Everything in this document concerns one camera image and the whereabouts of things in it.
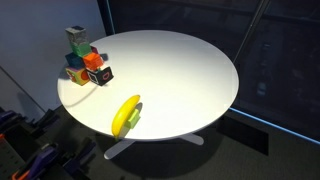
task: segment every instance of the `table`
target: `table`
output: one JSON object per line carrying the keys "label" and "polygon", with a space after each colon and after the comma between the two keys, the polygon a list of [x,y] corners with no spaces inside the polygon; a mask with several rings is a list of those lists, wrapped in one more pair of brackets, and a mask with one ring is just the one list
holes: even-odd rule
{"label": "table", "polygon": [[222,116],[233,103],[239,79],[230,59],[199,38],[170,31],[115,34],[91,43],[106,53],[114,78],[104,86],[79,86],[58,79],[62,105],[87,127],[110,135],[120,106],[139,94],[140,120],[105,153],[111,159],[135,141],[182,138],[201,145],[192,134]]}

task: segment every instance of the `floor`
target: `floor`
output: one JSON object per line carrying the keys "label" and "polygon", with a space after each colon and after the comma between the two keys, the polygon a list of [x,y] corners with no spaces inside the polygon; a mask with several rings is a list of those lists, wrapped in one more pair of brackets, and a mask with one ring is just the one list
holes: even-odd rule
{"label": "floor", "polygon": [[93,180],[320,179],[319,145],[254,120],[241,121],[269,134],[268,155],[218,133],[213,124],[197,133],[205,140],[202,146],[180,139],[135,143],[105,160],[113,138],[80,124],[62,106],[55,111],[61,120],[47,137],[70,151],[86,136],[97,143],[82,167]]}

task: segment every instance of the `banana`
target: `banana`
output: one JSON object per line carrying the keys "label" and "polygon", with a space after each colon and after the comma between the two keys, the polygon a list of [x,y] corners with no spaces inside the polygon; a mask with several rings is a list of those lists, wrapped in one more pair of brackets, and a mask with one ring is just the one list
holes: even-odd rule
{"label": "banana", "polygon": [[118,140],[120,131],[132,114],[134,108],[140,100],[140,95],[130,97],[118,110],[112,121],[112,134]]}

